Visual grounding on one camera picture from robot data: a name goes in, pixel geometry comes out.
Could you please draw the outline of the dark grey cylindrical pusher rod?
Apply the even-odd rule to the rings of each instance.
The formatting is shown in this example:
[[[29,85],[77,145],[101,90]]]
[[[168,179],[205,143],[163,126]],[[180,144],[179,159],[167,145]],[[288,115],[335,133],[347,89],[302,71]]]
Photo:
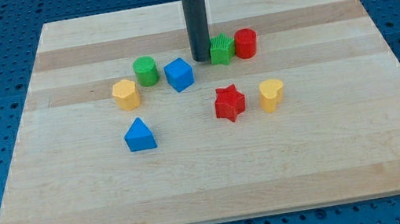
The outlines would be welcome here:
[[[210,60],[210,37],[205,0],[181,0],[190,49],[198,62]]]

